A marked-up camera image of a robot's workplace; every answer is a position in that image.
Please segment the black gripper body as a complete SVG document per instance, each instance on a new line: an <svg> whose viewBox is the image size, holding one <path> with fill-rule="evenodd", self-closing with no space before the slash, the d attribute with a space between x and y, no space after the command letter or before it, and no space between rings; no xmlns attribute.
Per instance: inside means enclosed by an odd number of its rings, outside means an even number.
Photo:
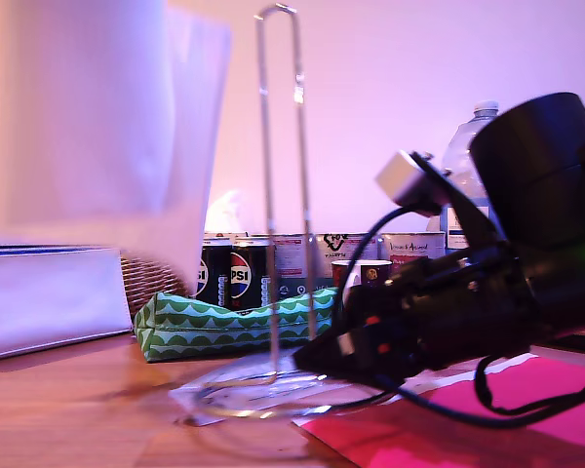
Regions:
<svg viewBox="0 0 585 468"><path fill-rule="evenodd" d="M451 254L405 264L380 286L351 292L348 320L378 316L403 376L487 355L523 351L537 338L537 306L507 252Z"/></svg>

